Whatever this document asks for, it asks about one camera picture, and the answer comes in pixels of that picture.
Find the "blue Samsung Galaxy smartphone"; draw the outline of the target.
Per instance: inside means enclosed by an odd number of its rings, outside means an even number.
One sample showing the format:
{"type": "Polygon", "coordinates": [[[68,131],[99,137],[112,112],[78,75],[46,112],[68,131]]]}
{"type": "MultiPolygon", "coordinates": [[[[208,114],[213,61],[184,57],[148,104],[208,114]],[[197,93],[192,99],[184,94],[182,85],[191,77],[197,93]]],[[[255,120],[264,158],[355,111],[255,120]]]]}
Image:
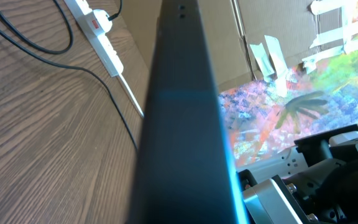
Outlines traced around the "blue Samsung Galaxy smartphone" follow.
{"type": "Polygon", "coordinates": [[[249,223],[197,1],[160,10],[128,223],[249,223]]]}

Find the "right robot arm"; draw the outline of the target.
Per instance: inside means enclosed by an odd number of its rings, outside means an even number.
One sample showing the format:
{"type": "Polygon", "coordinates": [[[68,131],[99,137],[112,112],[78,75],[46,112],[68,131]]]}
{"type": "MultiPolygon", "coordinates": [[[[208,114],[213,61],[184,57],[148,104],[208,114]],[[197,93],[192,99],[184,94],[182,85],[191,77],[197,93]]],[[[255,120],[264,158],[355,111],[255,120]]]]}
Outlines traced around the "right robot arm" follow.
{"type": "Polygon", "coordinates": [[[358,125],[238,168],[250,223],[358,223],[358,125]]]}

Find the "white charger plug adapter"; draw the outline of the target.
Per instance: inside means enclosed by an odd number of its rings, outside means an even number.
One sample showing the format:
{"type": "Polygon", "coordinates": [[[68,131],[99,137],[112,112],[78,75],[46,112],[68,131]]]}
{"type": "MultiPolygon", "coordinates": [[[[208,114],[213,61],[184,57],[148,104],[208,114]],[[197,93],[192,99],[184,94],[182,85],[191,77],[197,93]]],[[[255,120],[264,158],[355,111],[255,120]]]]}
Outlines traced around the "white charger plug adapter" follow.
{"type": "Polygon", "coordinates": [[[95,36],[105,34],[112,28],[109,14],[102,9],[95,9],[87,13],[85,15],[85,21],[95,36]]]}

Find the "colourful painted backdrop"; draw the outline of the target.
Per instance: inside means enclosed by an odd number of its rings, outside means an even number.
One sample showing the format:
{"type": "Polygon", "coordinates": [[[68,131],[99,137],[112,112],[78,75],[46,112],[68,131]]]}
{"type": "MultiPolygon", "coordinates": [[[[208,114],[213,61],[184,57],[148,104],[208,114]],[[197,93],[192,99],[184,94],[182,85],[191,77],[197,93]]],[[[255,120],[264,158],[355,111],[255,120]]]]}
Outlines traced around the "colourful painted backdrop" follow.
{"type": "Polygon", "coordinates": [[[238,167],[268,159],[299,138],[358,125],[358,92],[351,87],[335,93],[301,88],[278,96],[269,83],[255,79],[222,92],[219,102],[238,167]]]}

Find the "white power extension strip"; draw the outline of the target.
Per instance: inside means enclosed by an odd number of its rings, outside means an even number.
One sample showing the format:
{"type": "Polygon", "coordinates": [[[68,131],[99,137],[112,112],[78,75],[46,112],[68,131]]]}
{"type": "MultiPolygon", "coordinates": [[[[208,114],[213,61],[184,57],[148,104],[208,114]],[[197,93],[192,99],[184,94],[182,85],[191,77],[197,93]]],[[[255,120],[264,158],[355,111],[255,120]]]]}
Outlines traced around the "white power extension strip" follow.
{"type": "Polygon", "coordinates": [[[90,8],[86,0],[64,0],[64,2],[110,76],[115,77],[122,75],[124,66],[117,52],[113,49],[106,35],[107,33],[95,36],[85,21],[85,15],[94,9],[90,8]]]}

